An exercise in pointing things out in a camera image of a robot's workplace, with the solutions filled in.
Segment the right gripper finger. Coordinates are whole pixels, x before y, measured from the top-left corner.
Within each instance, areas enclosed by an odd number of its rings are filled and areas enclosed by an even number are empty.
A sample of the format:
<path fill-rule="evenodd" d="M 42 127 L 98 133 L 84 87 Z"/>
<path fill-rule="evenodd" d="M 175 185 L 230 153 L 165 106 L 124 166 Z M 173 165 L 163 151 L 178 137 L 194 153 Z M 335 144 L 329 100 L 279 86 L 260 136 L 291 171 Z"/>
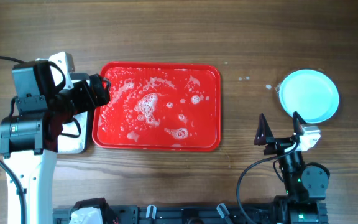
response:
<path fill-rule="evenodd" d="M 302 135 L 302 126 L 306 124 L 306 121 L 299 115 L 297 111 L 293 112 L 293 127 L 294 127 L 294 133 L 297 135 Z"/>
<path fill-rule="evenodd" d="M 274 143 L 274 136 L 263 113 L 259 115 L 254 145 L 262 146 Z"/>

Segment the light blue plate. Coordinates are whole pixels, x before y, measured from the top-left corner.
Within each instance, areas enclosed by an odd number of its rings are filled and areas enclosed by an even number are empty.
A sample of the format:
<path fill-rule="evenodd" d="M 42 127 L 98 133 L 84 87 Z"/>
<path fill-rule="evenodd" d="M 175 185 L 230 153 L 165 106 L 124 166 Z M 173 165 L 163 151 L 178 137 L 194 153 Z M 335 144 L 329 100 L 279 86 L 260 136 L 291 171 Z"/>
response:
<path fill-rule="evenodd" d="M 324 73 L 296 70 L 277 86 L 279 102 L 290 116 L 297 112 L 307 123 L 317 124 L 331 119 L 339 108 L 339 91 Z"/>

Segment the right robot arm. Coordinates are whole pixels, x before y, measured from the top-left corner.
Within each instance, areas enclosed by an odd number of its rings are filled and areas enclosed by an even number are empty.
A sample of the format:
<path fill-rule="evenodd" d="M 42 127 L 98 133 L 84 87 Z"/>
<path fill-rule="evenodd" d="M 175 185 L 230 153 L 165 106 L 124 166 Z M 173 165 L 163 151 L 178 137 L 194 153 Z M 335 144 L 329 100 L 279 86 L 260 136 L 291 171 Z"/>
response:
<path fill-rule="evenodd" d="M 270 206 L 271 223 L 323 223 L 328 219 L 319 202 L 326 198 L 330 172 L 317 162 L 306 163 L 302 154 L 315 147 L 320 129 L 293 113 L 294 133 L 275 138 L 263 114 L 259 116 L 254 144 L 264 146 L 264 155 L 277 162 L 286 195 L 276 196 Z"/>

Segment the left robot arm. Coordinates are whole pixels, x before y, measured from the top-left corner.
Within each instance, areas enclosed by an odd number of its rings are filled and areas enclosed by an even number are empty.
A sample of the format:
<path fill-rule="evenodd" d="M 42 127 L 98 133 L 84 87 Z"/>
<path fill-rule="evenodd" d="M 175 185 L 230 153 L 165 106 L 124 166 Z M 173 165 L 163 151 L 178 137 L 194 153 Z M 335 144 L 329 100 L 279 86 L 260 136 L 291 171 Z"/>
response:
<path fill-rule="evenodd" d="M 98 74 L 65 89 L 55 84 L 48 60 L 15 65 L 17 95 L 10 114 L 0 124 L 0 154 L 7 173 L 8 222 L 52 223 L 52 182 L 58 137 L 75 116 L 109 103 L 110 82 Z"/>

